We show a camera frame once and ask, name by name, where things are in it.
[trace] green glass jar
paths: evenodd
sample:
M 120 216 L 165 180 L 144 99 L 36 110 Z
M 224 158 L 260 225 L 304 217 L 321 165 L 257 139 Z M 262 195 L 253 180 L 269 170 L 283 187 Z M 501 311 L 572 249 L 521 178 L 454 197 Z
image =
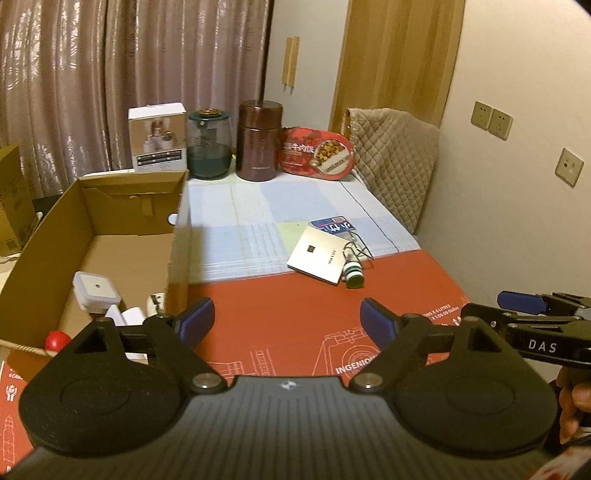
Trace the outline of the green glass jar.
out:
M 187 167 L 192 177 L 214 180 L 225 177 L 232 163 L 230 115 L 208 108 L 189 115 Z

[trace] jar lid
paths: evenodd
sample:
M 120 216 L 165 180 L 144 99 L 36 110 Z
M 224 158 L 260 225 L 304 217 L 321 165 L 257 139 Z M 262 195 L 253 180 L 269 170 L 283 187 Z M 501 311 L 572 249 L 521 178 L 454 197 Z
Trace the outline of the jar lid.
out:
M 281 128 L 283 105 L 265 100 L 247 100 L 240 104 L 238 124 L 242 128 L 276 130 Z
M 228 112 L 224 112 L 223 110 L 218 110 L 217 108 L 202 108 L 201 110 L 197 110 L 189 115 L 189 120 L 193 120 L 194 122 L 199 121 L 220 121 L 229 118 L 230 114 Z

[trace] metal screw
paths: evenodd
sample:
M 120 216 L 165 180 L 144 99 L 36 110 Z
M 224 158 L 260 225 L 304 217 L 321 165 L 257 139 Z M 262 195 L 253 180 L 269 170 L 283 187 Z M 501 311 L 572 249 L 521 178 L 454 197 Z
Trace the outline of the metal screw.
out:
M 378 374 L 359 374 L 353 380 L 361 388 L 376 388 L 384 381 Z
M 205 373 L 193 377 L 193 385 L 197 388 L 215 388 L 220 383 L 222 383 L 222 378 L 216 374 Z

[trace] checkered tablecloth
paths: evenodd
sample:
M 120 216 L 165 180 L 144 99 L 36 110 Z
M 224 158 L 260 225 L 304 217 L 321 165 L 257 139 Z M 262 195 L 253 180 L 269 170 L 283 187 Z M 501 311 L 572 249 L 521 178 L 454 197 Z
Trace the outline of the checkered tablecloth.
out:
M 312 220 L 344 216 L 374 257 L 417 250 L 417 241 L 353 176 L 326 181 L 280 173 L 254 183 L 190 180 L 196 232 L 191 283 L 289 272 L 287 260 Z

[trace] hand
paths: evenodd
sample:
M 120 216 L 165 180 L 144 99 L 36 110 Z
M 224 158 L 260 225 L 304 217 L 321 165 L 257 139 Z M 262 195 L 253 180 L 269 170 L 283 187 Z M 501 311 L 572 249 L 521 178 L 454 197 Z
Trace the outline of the hand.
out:
M 577 384 L 574 388 L 570 383 L 569 369 L 562 367 L 556 378 L 560 391 L 560 443 L 567 443 L 579 428 L 579 420 L 575 418 L 578 410 L 591 413 L 591 382 Z

